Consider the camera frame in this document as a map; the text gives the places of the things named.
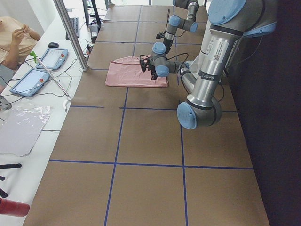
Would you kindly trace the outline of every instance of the red cylinder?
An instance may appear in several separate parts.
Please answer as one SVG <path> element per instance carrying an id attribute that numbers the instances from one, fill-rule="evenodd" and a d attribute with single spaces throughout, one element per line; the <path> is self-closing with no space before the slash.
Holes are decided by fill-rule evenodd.
<path id="1" fill-rule="evenodd" d="M 28 214 L 30 205 L 0 198 L 0 214 L 24 217 Z"/>

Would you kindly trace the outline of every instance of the green object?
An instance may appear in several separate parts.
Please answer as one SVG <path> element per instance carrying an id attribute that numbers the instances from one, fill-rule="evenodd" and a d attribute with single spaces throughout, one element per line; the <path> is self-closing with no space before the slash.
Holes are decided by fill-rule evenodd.
<path id="1" fill-rule="evenodd" d="M 37 55 L 36 55 L 36 53 L 32 51 L 29 55 L 33 56 L 34 62 L 37 63 Z"/>

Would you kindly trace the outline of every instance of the white table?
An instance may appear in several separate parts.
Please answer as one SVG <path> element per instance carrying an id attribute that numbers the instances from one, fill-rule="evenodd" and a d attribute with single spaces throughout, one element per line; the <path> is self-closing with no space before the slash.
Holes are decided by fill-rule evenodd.
<path id="1" fill-rule="evenodd" d="M 82 50 L 85 49 L 87 44 L 90 44 L 91 38 L 90 33 L 86 30 L 85 20 L 84 20 L 84 11 L 81 8 L 73 9 L 69 13 L 69 17 L 79 17 L 80 19 L 80 37 L 79 43 L 82 47 Z M 40 41 L 37 43 L 33 51 L 38 57 L 41 57 L 43 53 L 48 48 L 48 43 L 57 42 L 59 43 L 60 48 L 66 48 L 69 51 L 69 55 L 66 59 L 66 62 L 62 68 L 56 72 L 53 72 L 53 75 L 56 77 L 63 71 L 65 71 L 72 62 L 77 59 L 76 54 L 72 48 L 70 40 L 65 39 L 65 28 L 61 21 L 59 15 L 55 17 L 49 28 L 42 35 Z M 29 64 L 35 67 L 35 63 L 30 61 Z M 23 64 L 19 70 L 14 75 L 14 78 L 21 78 L 26 74 L 31 67 L 27 64 Z M 79 61 L 77 60 L 73 66 L 67 71 L 67 73 L 72 77 L 69 77 L 67 74 L 63 73 L 60 75 L 57 80 L 60 81 L 61 85 L 67 89 L 69 82 L 70 88 L 68 93 L 71 97 L 74 96 L 77 86 L 79 84 L 80 78 L 82 76 L 82 69 Z M 16 81 L 11 81 L 10 86 L 13 86 Z M 2 95 L 9 95 L 10 87 L 7 86 L 2 92 Z M 60 90 L 58 85 L 54 81 L 50 81 L 41 88 L 39 93 L 55 93 L 59 96 L 63 95 L 63 92 Z M 5 97 L 9 102 L 16 101 L 20 98 L 19 95 L 10 95 Z M 20 105 L 23 107 L 35 105 L 35 106 L 50 106 L 51 115 L 44 127 L 44 131 L 41 132 L 36 144 L 31 150 L 29 155 L 23 157 L 17 157 L 13 154 L 0 154 L 0 164 L 13 164 L 21 163 L 22 167 L 19 169 L 0 169 L 0 175 L 6 177 L 4 181 L 0 181 L 0 188 L 8 193 L 7 199 L 24 202 L 31 205 L 33 198 L 38 189 L 40 180 L 42 179 L 43 173 L 45 171 L 46 165 L 48 163 L 49 157 L 54 148 L 56 139 L 59 135 L 59 130 L 61 129 L 67 112 L 63 108 L 63 102 L 67 97 L 57 97 L 52 94 L 47 95 L 34 95 L 33 97 L 25 97 L 15 103 L 13 107 Z M 11 110 L 0 111 L 0 118 L 6 119 Z M 0 120 L 0 127 L 3 125 L 3 121 Z M 25 217 L 12 217 L 6 215 L 0 215 L 0 225 L 1 226 L 21 226 L 24 223 Z"/>

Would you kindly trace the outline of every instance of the pink towel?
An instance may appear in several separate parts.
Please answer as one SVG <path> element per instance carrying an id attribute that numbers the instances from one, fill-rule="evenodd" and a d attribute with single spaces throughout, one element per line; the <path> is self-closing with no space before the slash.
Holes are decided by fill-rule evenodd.
<path id="1" fill-rule="evenodd" d="M 166 78 L 151 80 L 151 71 L 142 72 L 139 57 L 128 56 L 110 61 L 106 86 L 123 87 L 167 87 Z"/>

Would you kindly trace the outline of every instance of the beige shirt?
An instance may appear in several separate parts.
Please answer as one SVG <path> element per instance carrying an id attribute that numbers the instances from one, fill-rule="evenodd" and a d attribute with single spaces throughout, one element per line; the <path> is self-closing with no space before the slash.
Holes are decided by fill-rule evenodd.
<path id="1" fill-rule="evenodd" d="M 3 21 L 0 25 L 0 63 L 2 63 L 10 51 L 13 31 L 21 29 L 23 23 L 8 16 L 0 17 L 0 19 Z M 37 42 L 28 33 L 25 34 L 19 45 L 19 63 L 24 62 Z"/>

